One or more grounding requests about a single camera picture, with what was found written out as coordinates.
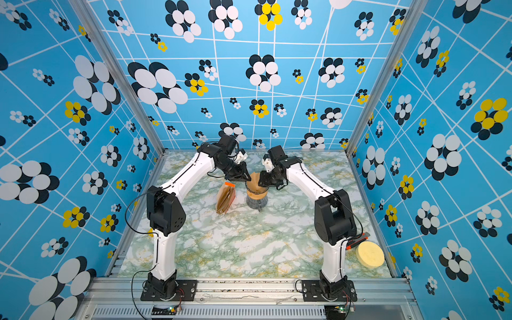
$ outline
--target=white circle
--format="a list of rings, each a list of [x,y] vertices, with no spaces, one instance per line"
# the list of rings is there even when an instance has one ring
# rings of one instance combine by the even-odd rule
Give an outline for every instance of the white circle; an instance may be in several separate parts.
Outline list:
[[[93,94],[91,83],[84,77],[78,76],[73,80],[75,92],[84,99],[89,99]]]
[[[421,203],[421,208],[425,211],[429,211],[430,210],[430,204],[427,202],[427,201],[423,201]]]
[[[78,308],[78,298],[74,295],[64,299],[55,311],[55,320],[69,320]]]
[[[452,252],[459,251],[459,245],[457,244],[457,242],[455,242],[453,240],[448,240],[447,246],[448,246],[448,249],[450,249]]]
[[[173,32],[175,35],[177,36],[182,36],[183,35],[183,27],[181,26],[181,24],[173,24]]]
[[[157,85],[157,80],[153,73],[146,69],[137,69],[134,73],[135,80],[143,87],[154,88]]]
[[[34,177],[34,180],[32,180],[32,185],[37,190],[44,190],[50,186],[50,177],[47,175],[37,175]]]
[[[433,38],[437,37],[438,34],[439,34],[439,26],[435,26],[432,29],[432,31],[430,32],[430,39],[433,39]]]
[[[88,271],[82,271],[79,273],[73,282],[71,283],[71,294],[79,295],[84,292],[89,286],[89,282],[91,281],[91,274]]]
[[[227,8],[227,16],[231,19],[231,20],[235,20],[238,18],[238,9],[235,7],[235,6],[229,6]]]
[[[334,65],[328,65],[326,68],[325,68],[325,72],[327,74],[333,74],[334,73],[334,70],[336,70],[336,67]]]
[[[425,212],[425,210],[423,210],[423,209],[419,208],[419,209],[418,209],[418,217],[420,217],[420,218],[422,218],[422,219],[423,219],[423,218],[425,218],[425,217],[426,217],[426,212]]]
[[[176,22],[177,24],[182,24],[183,21],[185,20],[184,16],[183,16],[183,13],[181,13],[180,10],[174,10],[173,11],[173,20],[174,22]]]
[[[80,260],[72,258],[64,262],[57,274],[60,283],[68,283],[76,277],[80,271]]]
[[[442,135],[442,134],[437,134],[432,139],[432,145],[434,146],[434,148],[437,148],[437,149],[444,147],[445,142],[446,142],[446,140],[444,138],[444,135]]]
[[[224,28],[226,28],[226,25],[224,24],[224,22],[222,20],[217,19],[214,22],[214,27],[215,27],[215,30],[222,32],[222,31],[224,31]]]
[[[335,85],[336,85],[336,80],[331,79],[331,80],[327,81],[327,87],[328,87],[328,88],[332,88],[332,87],[334,87]]]
[[[101,82],[107,82],[110,79],[110,72],[103,62],[98,61],[94,64],[94,73]]]
[[[164,88],[173,88],[176,85],[176,77],[165,68],[155,72],[155,80]]]
[[[461,260],[459,262],[459,267],[460,267],[460,270],[462,270],[462,272],[464,272],[467,275],[470,275],[471,273],[473,273],[473,269],[472,269],[470,263],[466,260]]]
[[[89,61],[89,59],[82,55],[76,56],[75,67],[78,73],[86,79],[92,78],[94,75],[94,68],[92,63]]]
[[[450,249],[446,248],[446,247],[443,247],[441,249],[441,253],[443,255],[443,257],[445,257],[446,259],[450,260],[452,257],[453,257],[453,254],[452,252],[450,251]]]
[[[254,65],[252,66],[252,69],[257,74],[264,74],[265,73],[265,64],[261,61],[256,61]]]
[[[430,206],[430,213],[433,215],[433,216],[438,216],[439,215],[439,208],[435,205],[432,205]]]
[[[330,79],[330,77],[329,77],[329,75],[327,73],[320,77],[320,81],[322,83],[327,83],[327,81],[329,81],[329,79]]]
[[[278,71],[278,64],[275,63],[274,61],[271,61],[267,63],[267,65],[265,66],[265,70],[267,71],[268,74],[275,74]]]
[[[379,164],[375,167],[375,176],[377,177],[377,180],[384,180],[384,177],[386,176],[386,169],[383,164]]]
[[[191,24],[190,25],[190,32],[194,35],[194,36],[200,36],[201,35],[201,27],[199,27],[198,24]]]
[[[56,309],[55,303],[47,301],[32,312],[29,320],[53,320]]]
[[[434,228],[439,228],[439,226],[441,225],[441,222],[439,221],[439,218],[438,217],[432,217],[430,218],[430,223],[432,223],[432,226]]]
[[[446,162],[450,167],[456,167],[462,162],[462,156],[457,151],[448,153]]]
[[[260,89],[263,92],[269,92],[271,88],[272,85],[268,81],[263,81],[262,83],[260,83]]]
[[[236,19],[233,20],[233,22],[231,22],[231,27],[233,28],[233,30],[235,30],[235,32],[240,32],[242,31],[243,24],[239,19]]]
[[[268,81],[271,85],[277,86],[279,83],[281,83],[281,77],[279,74],[273,74],[270,76],[270,78],[268,78]]]
[[[233,28],[231,27],[227,27],[226,29],[224,29],[224,36],[226,37],[226,39],[233,39],[234,38],[234,30]]]
[[[486,227],[486,228],[492,228],[493,227],[493,223],[488,220],[488,219],[485,219],[483,222],[482,222],[483,226]]]
[[[434,161],[434,169],[439,173],[445,172],[447,167],[448,165],[444,158],[438,158],[436,161]]]
[[[377,151],[375,151],[375,162],[376,163],[383,163],[384,162],[384,156],[386,155],[386,152],[383,148],[378,148]]]
[[[22,169],[15,164],[6,164],[0,168],[0,179],[6,182],[14,182],[21,177]]]
[[[178,87],[169,90],[169,98],[176,104],[185,104],[188,101],[187,93]]]
[[[253,86],[258,86],[261,83],[261,77],[259,74],[253,74],[249,77],[249,81]]]
[[[230,126],[227,126],[224,128],[224,133],[226,135],[231,135],[233,133],[233,128],[231,128]]]
[[[455,273],[460,271],[459,264],[455,260],[448,260],[448,268],[450,268]]]
[[[370,172],[368,172],[368,176],[367,176],[366,180],[370,185],[374,185],[376,178],[377,178],[377,176],[375,174],[375,171],[371,170]]]
[[[21,203],[30,204],[39,198],[39,191],[36,188],[25,188],[19,193],[19,200]]]
[[[137,90],[137,96],[142,100],[142,102],[147,104],[155,104],[158,101],[156,93],[148,88],[140,88]]]
[[[339,65],[339,66],[337,66],[337,67],[334,69],[334,72],[335,72],[336,74],[342,74],[344,71],[345,71],[345,66],[344,66],[344,65]]]
[[[183,18],[185,19],[185,21],[187,21],[190,25],[193,24],[194,22],[196,22],[196,16],[194,15],[194,13],[190,10],[187,10],[185,12],[183,12]]]
[[[451,135],[446,139],[445,144],[448,150],[454,151],[460,146],[460,139],[456,135]]]
[[[432,49],[437,49],[437,47],[439,47],[439,44],[441,43],[441,38],[440,37],[435,37],[432,42],[430,43],[430,47]]]
[[[48,301],[57,290],[58,281],[52,275],[39,280],[29,293],[29,303],[39,306]]]
[[[363,170],[363,172],[368,173],[370,171],[370,166],[371,166],[370,161],[368,159],[365,159],[362,162],[362,170]]]
[[[432,226],[432,224],[430,223],[430,220],[428,218],[423,218],[422,220],[422,224],[425,228],[430,228]]]

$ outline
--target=green marble surface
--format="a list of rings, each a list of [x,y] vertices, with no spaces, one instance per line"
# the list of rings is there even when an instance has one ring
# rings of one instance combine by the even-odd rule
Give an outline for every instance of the green marble surface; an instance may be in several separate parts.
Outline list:
[[[249,173],[263,170],[262,152],[248,152]],[[304,158],[310,171],[327,185],[345,189],[353,212],[361,220],[370,241],[378,243],[345,153],[287,152]],[[169,152],[158,185],[172,178],[192,158],[191,152]],[[183,201],[186,222],[176,243],[178,277],[318,277],[323,263],[323,242],[313,226],[313,203],[293,184],[269,190],[263,212],[245,203],[245,186],[236,182],[237,196],[224,215],[215,212],[216,195],[224,179],[202,178]],[[150,229],[146,214],[138,226]],[[149,270],[153,262],[153,238],[136,234],[118,276]],[[382,266],[370,270],[349,250],[346,270],[350,278],[390,278]]]

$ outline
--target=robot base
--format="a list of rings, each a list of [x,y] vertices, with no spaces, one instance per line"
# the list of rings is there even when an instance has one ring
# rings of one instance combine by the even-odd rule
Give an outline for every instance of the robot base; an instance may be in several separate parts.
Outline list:
[[[141,301],[194,301],[197,280],[176,280],[176,272],[166,281],[159,280],[150,272],[142,289]]]

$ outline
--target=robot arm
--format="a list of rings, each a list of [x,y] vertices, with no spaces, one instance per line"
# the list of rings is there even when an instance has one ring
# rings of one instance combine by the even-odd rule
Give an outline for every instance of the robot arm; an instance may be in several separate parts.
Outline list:
[[[327,299],[337,298],[346,287],[345,248],[357,233],[346,191],[334,190],[315,177],[298,157],[288,157],[281,146],[268,151],[263,160],[259,186],[282,189],[292,182],[315,204],[315,230],[324,241],[324,264],[320,286]]]
[[[148,274],[148,285],[163,300],[175,292],[176,265],[174,262],[176,237],[185,223],[186,214],[181,202],[192,187],[209,171],[221,169],[226,180],[250,181],[246,163],[247,154],[239,150],[234,159],[229,155],[236,141],[223,136],[219,142],[203,143],[190,162],[160,187],[152,186],[147,195],[147,218],[157,234],[154,244],[153,269]]]

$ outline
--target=yellow circle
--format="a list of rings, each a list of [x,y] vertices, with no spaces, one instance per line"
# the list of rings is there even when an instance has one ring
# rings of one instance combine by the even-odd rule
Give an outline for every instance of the yellow circle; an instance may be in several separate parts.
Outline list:
[[[266,25],[268,22],[268,17],[265,14],[260,15],[260,24]]]
[[[275,22],[274,21],[267,22],[267,29],[268,29],[268,31],[274,30],[275,29]]]
[[[508,118],[508,112],[505,110],[500,110],[494,114],[494,121],[503,122]]]
[[[281,6],[279,4],[273,4],[271,12],[272,14],[278,14],[281,11]]]
[[[507,100],[505,98],[499,98],[498,100],[494,101],[494,110],[502,110],[507,106]]]
[[[494,122],[494,119],[493,119],[493,118],[486,118],[486,119],[484,119],[484,120],[482,121],[482,127],[483,127],[484,129],[490,129],[490,128],[492,128],[492,127],[493,127],[494,123],[495,123],[495,122]]]
[[[276,14],[274,17],[274,22],[276,25],[280,25],[281,23],[283,23],[283,16],[281,16],[280,14]]]
[[[480,109],[482,109],[484,111],[489,111],[492,107],[493,107],[493,101],[491,99],[487,99],[486,101],[482,102],[482,104],[480,105]]]
[[[264,14],[269,14],[270,11],[272,10],[270,4],[264,4],[262,7],[261,7],[261,10],[263,11]]]
[[[475,121],[482,122],[486,118],[487,114],[485,111],[479,111],[475,114]]]

